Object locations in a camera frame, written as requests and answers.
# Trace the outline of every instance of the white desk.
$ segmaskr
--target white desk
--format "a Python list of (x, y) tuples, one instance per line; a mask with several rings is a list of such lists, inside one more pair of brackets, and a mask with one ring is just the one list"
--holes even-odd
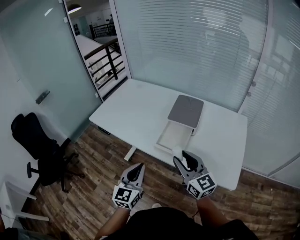
[[(179, 94), (183, 93), (128, 79), (91, 115), (90, 121), (174, 166), (172, 156), (154, 145)], [(204, 101), (198, 130), (191, 136), (186, 150), (202, 158), (218, 185), (234, 190), (240, 176), (246, 136), (245, 116)]]

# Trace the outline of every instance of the glass door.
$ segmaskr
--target glass door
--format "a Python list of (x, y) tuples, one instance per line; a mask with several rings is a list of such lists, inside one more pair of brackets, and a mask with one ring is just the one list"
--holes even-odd
[(75, 140), (101, 104), (75, 45), (63, 4), (19, 0), (0, 13), (0, 35), (20, 81), (46, 115)]

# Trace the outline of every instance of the black shorts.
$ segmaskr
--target black shorts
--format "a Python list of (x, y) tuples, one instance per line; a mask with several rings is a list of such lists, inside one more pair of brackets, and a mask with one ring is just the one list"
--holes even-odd
[(107, 240), (127, 239), (256, 240), (257, 237), (240, 220), (231, 221), (218, 229), (209, 229), (195, 223), (182, 211), (173, 208), (154, 208), (135, 213), (125, 227), (107, 238)]

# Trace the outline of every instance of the cable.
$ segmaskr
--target cable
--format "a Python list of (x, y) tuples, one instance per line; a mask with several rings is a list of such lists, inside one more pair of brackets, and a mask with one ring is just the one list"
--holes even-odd
[(19, 222), (19, 223), (21, 224), (21, 226), (22, 226), (22, 228), (23, 228), (23, 229), (27, 230), (27, 229), (26, 229), (26, 227), (24, 227), (24, 226), (23, 226), (23, 224), (22, 224), (22, 223), (21, 223), (21, 222), (20, 222), (18, 219), (16, 219), (16, 218), (12, 218), (12, 217), (9, 217), (9, 216), (6, 216), (6, 215), (5, 215), (5, 214), (3, 214), (3, 213), (1, 213), (1, 215), (2, 215), (2, 216), (5, 216), (5, 217), (7, 217), (7, 218), (9, 218), (9, 219), (16, 220), (17, 222)]

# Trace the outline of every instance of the black office chair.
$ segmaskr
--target black office chair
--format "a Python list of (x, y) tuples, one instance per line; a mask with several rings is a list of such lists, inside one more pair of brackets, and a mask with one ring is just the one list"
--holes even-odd
[(27, 175), (38, 173), (43, 186), (48, 186), (60, 179), (61, 190), (65, 189), (64, 174), (69, 173), (84, 178), (84, 174), (77, 174), (67, 170), (67, 165), (72, 157), (78, 157), (77, 153), (72, 153), (69, 157), (64, 157), (65, 151), (60, 148), (54, 139), (50, 139), (43, 131), (36, 114), (29, 113), (26, 117), (19, 114), (11, 124), (13, 137), (18, 141), (37, 161), (38, 170), (31, 168), (30, 162), (27, 164)]

